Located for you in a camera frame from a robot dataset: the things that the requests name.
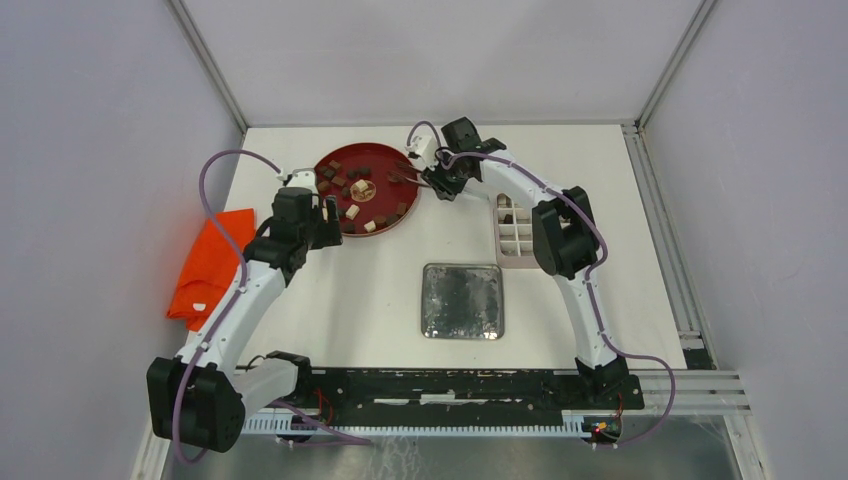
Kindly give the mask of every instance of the orange towel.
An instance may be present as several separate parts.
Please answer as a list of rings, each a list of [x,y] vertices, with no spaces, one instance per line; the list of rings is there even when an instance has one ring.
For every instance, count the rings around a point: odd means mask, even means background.
[[[223,212],[215,217],[244,250],[256,232],[253,209]],[[227,292],[238,264],[235,252],[207,219],[183,265],[168,318],[185,319],[186,328],[200,330]]]

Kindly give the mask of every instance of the red tray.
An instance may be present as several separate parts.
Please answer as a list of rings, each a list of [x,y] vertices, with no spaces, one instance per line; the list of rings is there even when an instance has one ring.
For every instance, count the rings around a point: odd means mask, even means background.
[[[330,167],[330,162],[341,164],[341,168],[335,175],[345,180],[343,186],[333,184],[331,182],[332,178],[327,178],[324,175],[324,169]],[[352,205],[359,206],[359,213],[353,220],[349,220],[342,215],[339,216],[342,227],[345,224],[352,223],[355,228],[353,233],[344,233],[344,235],[351,237],[376,235],[394,227],[409,215],[409,211],[418,199],[419,186],[414,183],[389,182],[389,172],[404,173],[400,168],[395,166],[396,162],[412,165],[404,154],[392,147],[379,143],[354,143],[333,151],[315,165],[317,182],[319,184],[322,181],[330,182],[330,188],[324,192],[320,192],[322,197],[335,195],[337,204],[345,210]],[[348,177],[349,171],[358,170],[362,167],[370,167],[371,174],[365,176],[357,175],[353,179]],[[364,193],[354,191],[350,197],[344,198],[342,196],[342,188],[353,186],[359,179],[369,183],[368,191]],[[406,204],[406,213],[401,215],[397,222],[382,228],[377,227],[377,230],[371,233],[365,231],[366,223],[378,215],[389,217],[392,214],[397,214],[398,207],[402,203]]]

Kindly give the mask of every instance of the square metal tray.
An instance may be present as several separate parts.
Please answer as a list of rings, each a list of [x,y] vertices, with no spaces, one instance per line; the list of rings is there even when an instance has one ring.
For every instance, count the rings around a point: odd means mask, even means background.
[[[504,335],[503,279],[497,265],[429,263],[421,290],[427,338],[497,340]]]

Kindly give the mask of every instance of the food piece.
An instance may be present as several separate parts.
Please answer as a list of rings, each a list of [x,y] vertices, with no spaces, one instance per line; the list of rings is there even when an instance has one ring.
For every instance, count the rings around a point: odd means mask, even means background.
[[[356,214],[359,213],[359,205],[351,205],[350,208],[347,209],[347,213],[345,216],[351,220],[356,218]]]

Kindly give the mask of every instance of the wire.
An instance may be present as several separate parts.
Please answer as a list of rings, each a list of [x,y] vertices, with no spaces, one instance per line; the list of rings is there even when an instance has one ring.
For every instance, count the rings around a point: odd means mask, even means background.
[[[322,407],[322,405],[324,404],[324,402],[326,402],[326,403],[327,403],[327,407],[329,407],[329,408],[330,408],[330,413],[329,413],[329,414],[328,414],[328,416],[327,416],[327,425],[330,425],[330,422],[332,422],[332,421],[333,421],[333,404],[332,404],[332,403],[330,403],[330,399],[329,399],[329,398],[327,398],[327,397],[324,395],[324,393],[321,391],[321,389],[320,389],[320,388],[316,388],[316,389],[315,389],[315,394],[316,394],[316,395],[318,395],[318,415],[319,415],[319,416],[320,416],[320,415],[321,415],[321,413],[324,411],[324,409],[323,409],[323,407]]]
[[[451,151],[450,151],[450,148],[448,148],[448,147],[439,147],[439,148],[437,148],[437,149],[436,149],[436,151],[435,151],[435,153],[434,153],[433,155],[436,157],[436,160],[441,161],[442,159],[441,159],[440,157],[441,157],[441,154],[442,154],[442,153],[446,153],[448,157],[450,157],[451,155],[453,155],[453,152],[451,152]]]
[[[354,437],[353,435],[348,435],[348,434],[342,433],[338,430],[333,430],[332,428],[328,427],[327,425],[324,425],[323,423],[319,422],[318,420],[315,420],[314,418],[310,417],[309,415],[303,413],[301,410],[299,410],[294,405],[288,404],[288,403],[286,403],[282,400],[275,400],[275,401],[271,402],[270,406],[285,408],[285,409],[291,411],[293,414],[299,416],[300,419],[303,421],[303,423],[310,425],[312,427],[315,427],[319,430],[323,430],[323,431],[329,433],[330,435],[333,435],[336,438],[341,439],[337,442],[321,442],[321,443],[293,443],[293,442],[290,442],[289,445],[296,446],[296,447],[331,447],[331,446],[341,446],[341,445],[371,445],[371,440],[368,440],[367,438]]]
[[[273,221],[274,217],[268,217],[262,223],[260,223],[259,228],[256,229],[256,236],[261,237],[262,235],[265,235],[265,232],[271,226],[271,222]]]
[[[259,360],[260,358],[261,358],[262,360],[265,360],[265,355],[257,355],[257,356],[255,356],[255,357],[251,358],[251,359],[250,359],[250,361],[249,361],[249,362],[247,362],[247,370],[250,370],[250,369],[251,369],[251,365],[253,365],[253,362],[255,362],[255,361]]]
[[[442,147],[442,140],[439,138],[439,131],[436,130],[436,126],[433,125],[432,122],[428,122],[427,120],[421,120],[420,122],[412,126],[412,129],[409,131],[409,135],[407,135],[406,137],[406,146],[408,147],[412,143],[412,136],[415,134],[415,131],[418,130],[418,127],[423,126],[430,127],[430,130],[433,131],[433,135],[436,137],[436,144],[439,146],[439,148],[444,148]]]
[[[280,169],[276,165],[274,165],[274,162],[272,162],[271,160],[268,160],[267,158],[263,157],[262,155],[259,155],[258,153],[239,149],[224,150],[222,152],[216,153],[215,155],[212,155],[212,157],[210,157],[209,160],[206,161],[206,163],[203,165],[203,168],[200,170],[200,179],[198,180],[198,183],[200,190],[200,203],[203,204],[203,211],[206,213],[206,217],[209,219],[209,221],[211,221],[215,228],[218,230],[218,232],[221,233],[221,236],[224,237],[224,240],[227,241],[227,244],[229,244],[230,248],[232,248],[233,251],[236,252],[236,256],[239,259],[240,275],[239,289],[233,292],[233,295],[229,298],[226,305],[224,305],[224,308],[221,310],[221,313],[218,315],[218,318],[216,318],[215,321],[212,322],[212,326],[209,327],[209,331],[206,332],[206,336],[203,337],[203,341],[198,344],[197,349],[194,351],[194,355],[192,355],[191,360],[189,360],[188,365],[186,366],[185,372],[183,372],[183,376],[180,379],[180,384],[177,387],[177,398],[174,401],[174,413],[171,417],[171,437],[173,438],[174,443],[174,455],[177,457],[177,460],[186,465],[197,463],[198,461],[200,461],[201,458],[203,458],[204,455],[206,455],[207,452],[207,450],[204,448],[200,451],[200,453],[197,454],[196,457],[188,458],[186,457],[185,452],[183,452],[183,447],[180,443],[180,415],[182,413],[183,398],[185,398],[185,392],[186,388],[188,387],[189,378],[191,377],[191,373],[194,370],[194,367],[197,366],[197,362],[200,360],[200,356],[203,354],[203,344],[208,344],[208,342],[212,340],[212,338],[214,338],[215,332],[218,331],[218,327],[221,326],[221,322],[224,321],[224,318],[226,318],[227,314],[230,313],[230,310],[232,310],[233,305],[235,305],[236,300],[238,300],[239,296],[241,296],[241,289],[243,289],[245,284],[247,284],[247,262],[244,259],[244,255],[242,255],[238,243],[236,243],[233,237],[231,237],[230,234],[227,233],[226,229],[224,229],[224,226],[221,225],[221,222],[219,222],[218,219],[215,218],[215,212],[212,211],[212,207],[209,206],[209,199],[206,197],[206,173],[209,171],[209,167],[211,167],[213,163],[215,163],[219,158],[225,157],[227,155],[248,155],[264,162],[269,167],[271,167],[276,173],[280,173]]]
[[[654,355],[641,355],[641,354],[635,354],[635,353],[626,353],[626,352],[620,350],[619,348],[617,348],[615,345],[613,345],[612,341],[610,341],[609,337],[607,336],[606,326],[604,325],[603,318],[601,318],[601,310],[600,310],[600,307],[598,306],[598,299],[596,298],[596,295],[595,295],[595,288],[592,286],[592,279],[590,277],[592,272],[594,272],[595,269],[597,269],[598,267],[603,265],[604,262],[606,262],[607,258],[609,257],[609,248],[607,247],[607,242],[604,240],[604,237],[603,237],[603,235],[601,235],[601,232],[598,230],[598,227],[589,218],[589,216],[586,215],[586,212],[584,212],[580,207],[578,207],[577,204],[574,203],[573,200],[571,200],[567,196],[563,195],[562,192],[559,192],[559,191],[554,190],[553,188],[549,187],[539,177],[537,177],[536,175],[534,175],[532,172],[530,172],[526,168],[522,167],[521,165],[513,162],[512,160],[507,160],[507,159],[501,158],[501,157],[495,157],[493,155],[489,155],[489,154],[486,154],[486,153],[460,152],[460,153],[456,153],[456,154],[451,155],[450,158],[448,158],[447,163],[442,163],[442,167],[445,168],[445,169],[448,169],[451,166],[453,166],[453,164],[459,158],[462,158],[462,157],[474,157],[474,158],[481,158],[481,159],[484,159],[484,160],[491,160],[493,162],[506,165],[509,168],[514,168],[519,173],[521,173],[522,175],[527,177],[531,182],[538,185],[539,188],[543,189],[545,193],[549,193],[549,194],[557,197],[558,199],[562,200],[563,202],[565,202],[565,204],[568,205],[569,208],[571,208],[572,210],[575,211],[575,213],[577,213],[577,216],[579,216],[580,219],[583,221],[583,223],[585,223],[586,226],[589,227],[589,230],[592,231],[592,235],[595,236],[595,238],[598,240],[598,244],[601,247],[601,256],[600,256],[600,258],[598,258],[597,262],[593,263],[592,265],[589,266],[589,268],[586,269],[586,273],[585,273],[584,279],[583,279],[583,284],[586,285],[586,289],[589,293],[589,301],[592,304],[592,311],[595,313],[595,320],[598,323],[598,332],[601,335],[601,339],[603,340],[604,344],[610,350],[612,350],[617,355],[621,355],[624,358],[630,358],[630,359],[633,359],[633,360],[649,360],[649,361],[652,361],[652,362],[659,363],[660,365],[662,365],[662,367],[665,369],[665,371],[668,372],[668,379],[669,379],[669,382],[671,383],[671,391],[669,392],[669,396],[668,396],[668,405],[666,405],[665,411],[663,411],[662,416],[660,416],[660,419],[657,421],[657,423],[655,423],[646,432],[641,433],[641,434],[639,434],[639,435],[637,435],[633,438],[630,438],[628,440],[625,440],[624,442],[619,443],[618,446],[623,447],[625,445],[629,445],[629,444],[632,444],[632,443],[642,441],[642,440],[650,437],[654,433],[656,433],[656,431],[668,419],[668,416],[671,413],[671,408],[674,406],[674,398],[677,395],[677,379],[674,376],[674,370],[671,368],[671,365],[669,365],[668,362],[666,362],[662,358],[656,357]]]
[[[618,411],[615,413],[615,418],[621,418],[622,413],[624,413],[624,396],[621,395],[621,392],[618,392]]]

